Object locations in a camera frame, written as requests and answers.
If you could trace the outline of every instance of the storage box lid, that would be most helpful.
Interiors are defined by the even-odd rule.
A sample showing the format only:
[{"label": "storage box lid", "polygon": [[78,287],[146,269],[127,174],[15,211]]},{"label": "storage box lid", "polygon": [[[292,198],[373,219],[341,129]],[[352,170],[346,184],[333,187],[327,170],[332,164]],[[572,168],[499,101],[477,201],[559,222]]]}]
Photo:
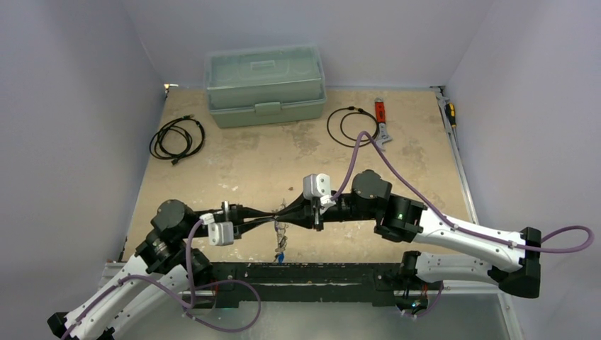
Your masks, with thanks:
[{"label": "storage box lid", "polygon": [[325,100],[323,70],[314,45],[212,52],[205,70],[211,110]]}]

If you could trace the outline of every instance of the screwdriver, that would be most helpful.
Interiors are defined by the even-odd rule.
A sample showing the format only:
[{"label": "screwdriver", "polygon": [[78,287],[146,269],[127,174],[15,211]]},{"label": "screwdriver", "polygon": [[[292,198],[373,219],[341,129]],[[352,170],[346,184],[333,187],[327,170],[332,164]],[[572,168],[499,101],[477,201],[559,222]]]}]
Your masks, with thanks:
[{"label": "screwdriver", "polygon": [[453,128],[453,132],[457,127],[457,122],[455,121],[455,106],[453,104],[448,103],[444,106],[444,113],[446,114],[446,119],[449,120],[449,124],[451,124],[451,128]]},{"label": "screwdriver", "polygon": [[457,142],[457,131],[455,130],[457,127],[457,121],[455,120],[455,106],[451,103],[446,104],[444,106],[444,114],[446,115],[446,119],[449,120],[449,124],[451,124],[455,144],[457,145],[457,149],[459,149],[459,143]]}]

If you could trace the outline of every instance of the wires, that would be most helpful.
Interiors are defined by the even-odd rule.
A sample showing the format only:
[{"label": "wires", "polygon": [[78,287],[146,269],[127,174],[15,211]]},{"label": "wires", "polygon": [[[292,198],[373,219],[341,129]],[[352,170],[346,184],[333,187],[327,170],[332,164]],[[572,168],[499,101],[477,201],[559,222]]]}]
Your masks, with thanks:
[{"label": "wires", "polygon": [[347,175],[344,177],[344,180],[342,181],[342,185],[340,186],[340,189],[338,189],[338,191],[332,196],[332,200],[336,200],[340,197],[340,195],[342,195],[342,191],[344,190],[344,188],[347,187],[347,184],[349,183],[349,180],[351,178],[351,174],[353,172],[353,168],[355,167],[355,162],[356,162],[356,158],[357,158],[357,154],[359,152],[359,140],[363,137],[367,137],[369,139],[369,142],[373,145],[373,147],[376,149],[376,151],[378,152],[378,154],[380,155],[380,158],[382,158],[382,160],[384,161],[384,163],[386,164],[386,166],[392,171],[392,173],[396,176],[396,178],[403,182],[403,184],[405,184],[405,186],[407,186],[415,195],[417,195],[417,197],[419,197],[421,200],[424,201],[424,203],[426,203],[426,205],[432,209],[432,211],[440,218],[440,220],[442,222],[444,222],[446,225],[448,225],[451,228],[454,228],[460,232],[463,232],[465,234],[474,236],[474,237],[478,237],[481,239],[485,239],[487,241],[491,241],[491,242],[497,242],[499,244],[504,244],[508,247],[516,247],[518,249],[523,249],[523,250],[528,250],[528,251],[537,251],[540,253],[554,253],[554,254],[567,254],[567,253],[576,253],[577,251],[582,251],[586,248],[588,248],[592,242],[595,240],[595,234],[592,232],[592,230],[589,227],[585,227],[582,225],[571,225],[569,227],[563,227],[560,228],[558,230],[555,230],[554,232],[546,235],[545,237],[543,237],[541,239],[541,243],[546,242],[547,240],[549,240],[552,237],[555,237],[559,234],[562,234],[564,232],[570,231],[570,230],[583,230],[587,233],[587,239],[586,241],[584,241],[581,245],[579,246],[573,246],[571,248],[563,248],[563,249],[554,249],[554,248],[539,248],[537,246],[527,246],[524,244],[513,244],[510,241],[507,241],[505,239],[498,239],[497,237],[492,237],[492,236],[488,236],[488,235],[484,235],[481,234],[479,232],[474,232],[471,231],[469,229],[465,229],[461,226],[455,225],[453,222],[451,222],[448,218],[446,218],[446,216],[438,209],[436,208],[436,206],[434,205],[434,203],[430,202],[430,200],[428,200],[421,192],[419,192],[414,186],[411,185],[411,183],[409,183],[406,179],[404,179],[399,173],[398,171],[396,171],[396,169],[394,168],[394,166],[390,163],[390,161],[388,161],[388,159],[386,158],[386,156],[384,156],[384,153],[382,153],[382,151],[377,147],[376,142],[373,140],[372,136],[369,135],[369,133],[367,131],[361,131],[359,133],[359,135],[357,136],[357,141],[355,142],[355,146],[353,149],[353,155],[351,157],[351,162],[349,164],[349,169],[347,171]]},{"label": "wires", "polygon": [[[159,131],[155,133],[154,136],[152,136],[152,139],[150,140],[150,144],[148,145],[148,150],[150,151],[150,154],[156,159],[162,159],[166,161],[170,160],[171,164],[175,165],[182,159],[198,153],[205,144],[205,129],[202,126],[201,122],[197,121],[193,117],[194,115],[185,115],[184,117],[173,119],[172,121],[163,125],[159,129]],[[198,129],[201,131],[201,142],[198,143],[198,146],[195,149],[192,149],[192,135],[190,135],[190,133],[186,129],[177,125],[177,123],[181,123],[186,120],[194,122],[196,126],[198,126]],[[163,139],[169,131],[179,133],[186,140],[186,148],[183,151],[175,154],[170,151],[167,151],[167,149],[163,147]]]},{"label": "wires", "polygon": [[[105,289],[96,299],[94,299],[92,302],[90,302],[90,304],[84,309],[84,311],[75,318],[75,321],[73,322],[73,324],[71,326],[69,326],[69,328],[67,328],[66,332],[61,336],[61,340],[65,340],[67,339],[67,337],[71,334],[71,332],[75,329],[75,327],[77,327],[81,321],[83,320],[83,318],[86,317],[86,315],[88,315],[88,313],[97,305],[100,303],[100,301],[102,301],[104,298],[106,298],[107,295],[111,294],[115,289],[123,286],[124,283],[131,281],[131,280],[142,280],[142,281],[146,281],[151,285],[154,285],[155,287],[159,288],[160,290],[162,290],[163,292],[165,292],[169,297],[171,297],[172,299],[176,300],[183,308],[184,308],[184,314],[189,317],[190,319],[203,324],[204,326],[207,326],[211,329],[214,329],[216,331],[220,331],[220,332],[226,332],[226,333],[236,333],[236,332],[242,332],[246,329],[249,329],[250,327],[252,327],[252,325],[257,322],[257,320],[259,319],[259,315],[261,314],[261,297],[259,297],[259,293],[257,292],[257,290],[254,289],[254,287],[252,287],[249,283],[246,283],[242,280],[221,280],[221,281],[216,281],[216,282],[212,282],[212,283],[208,283],[206,285],[201,285],[198,287],[195,287],[194,285],[194,276],[193,276],[193,272],[192,272],[192,239],[194,238],[194,233],[196,232],[196,230],[202,225],[202,220],[199,220],[193,227],[192,230],[190,231],[190,234],[188,235],[188,242],[186,244],[186,270],[188,271],[188,282],[190,285],[190,303],[183,301],[178,295],[177,293],[173,292],[172,290],[170,290],[168,287],[165,287],[164,285],[162,285],[161,283],[159,283],[159,281],[149,277],[149,276],[144,276],[144,275],[137,275],[137,274],[133,274],[133,275],[128,275],[124,278],[121,278],[120,280],[117,281],[117,284],[112,285],[110,287],[108,287],[107,289]],[[195,290],[200,290],[200,289],[206,289],[206,288],[212,288],[212,287],[218,287],[221,284],[224,283],[236,283],[239,285],[243,285],[244,287],[250,289],[250,291],[254,294],[254,296],[257,298],[257,302],[259,304],[258,308],[257,308],[257,313],[255,314],[254,318],[252,319],[251,322],[249,322],[247,325],[240,327],[240,328],[235,328],[235,329],[226,329],[226,328],[222,328],[219,326],[215,326],[214,324],[209,324],[206,321],[203,321],[199,318],[197,318],[196,316],[192,315],[189,313],[189,310],[191,310],[192,308],[194,308],[194,306],[196,305],[196,291]]]},{"label": "wires", "polygon": [[[353,141],[353,142],[356,142],[356,141],[357,141],[356,139],[354,139],[354,138],[352,138],[352,137],[348,136],[348,135],[347,135],[347,134],[344,132],[344,129],[342,128],[342,124],[344,123],[344,120],[345,120],[345,119],[347,119],[347,117],[348,117],[348,116],[350,116],[350,115],[365,115],[365,116],[367,116],[367,117],[370,117],[370,118],[373,120],[373,122],[376,124],[376,131],[373,133],[373,135],[372,135],[371,137],[372,137],[372,138],[374,138],[374,139],[375,139],[376,137],[378,137],[378,134],[380,133],[380,127],[379,127],[378,121],[376,120],[376,117],[374,117],[374,116],[373,116],[371,113],[369,113],[369,112],[365,111],[365,110],[364,110],[364,109],[362,109],[362,108],[355,108],[354,106],[349,106],[348,108],[339,108],[338,110],[336,110],[336,111],[332,112],[332,113],[330,114],[330,116],[328,116],[328,117],[327,117],[327,122],[325,123],[325,127],[326,127],[326,129],[327,129],[327,133],[328,133],[328,135],[330,135],[330,138],[332,138],[332,139],[333,139],[333,140],[334,140],[336,143],[338,143],[338,144],[342,145],[343,147],[355,147],[354,145],[345,144],[345,143],[343,143],[343,142],[340,142],[339,140],[337,140],[337,139],[336,139],[336,138],[335,138],[335,137],[332,135],[332,132],[330,131],[330,119],[332,119],[332,116],[333,116],[335,113],[338,113],[338,112],[340,112],[340,111],[344,111],[344,110],[348,110],[348,111],[353,111],[353,110],[356,110],[355,112],[347,113],[347,114],[346,114],[346,115],[344,115],[344,116],[342,117],[342,119],[340,120],[340,132],[342,132],[342,135],[343,135],[343,136],[345,136],[345,137],[346,137],[348,140],[351,140],[351,141]],[[366,146],[367,144],[369,144],[369,140],[361,140],[361,142],[365,142],[365,143],[363,143],[363,144],[359,145],[359,147],[364,147],[364,146]]]}]

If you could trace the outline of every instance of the white plastic bracket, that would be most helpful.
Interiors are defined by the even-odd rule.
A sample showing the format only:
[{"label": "white plastic bracket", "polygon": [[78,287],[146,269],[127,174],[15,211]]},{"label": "white plastic bracket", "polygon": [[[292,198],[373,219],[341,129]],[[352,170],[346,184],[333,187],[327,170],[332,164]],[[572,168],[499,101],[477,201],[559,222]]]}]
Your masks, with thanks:
[{"label": "white plastic bracket", "polygon": [[[519,232],[506,232],[495,230],[481,225],[475,225],[470,222],[458,220],[453,217],[447,217],[453,225],[458,225],[464,229],[478,232],[490,237],[504,239],[518,244],[526,244]],[[434,214],[432,209],[424,210],[420,218],[420,227],[424,228],[421,233],[415,235],[414,242],[433,244],[462,254],[468,254],[482,259],[502,271],[511,273],[522,267],[519,259],[525,257],[525,251],[515,246],[507,246],[494,241],[488,241],[479,237],[468,235],[454,228],[449,227],[440,218]]]}]

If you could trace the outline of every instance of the black mounting base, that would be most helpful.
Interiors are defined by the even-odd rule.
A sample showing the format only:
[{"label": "black mounting base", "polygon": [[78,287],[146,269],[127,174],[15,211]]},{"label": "black mounting base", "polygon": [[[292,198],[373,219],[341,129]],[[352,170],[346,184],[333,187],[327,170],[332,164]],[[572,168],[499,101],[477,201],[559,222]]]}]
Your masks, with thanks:
[{"label": "black mounting base", "polygon": [[[400,277],[401,263],[213,263],[217,281],[228,276],[250,283],[262,301],[370,302],[375,307],[403,303],[399,290],[421,290],[424,283]],[[438,290],[440,283],[428,283]],[[255,301],[241,285],[219,286],[217,308],[236,308],[240,301]]]}]

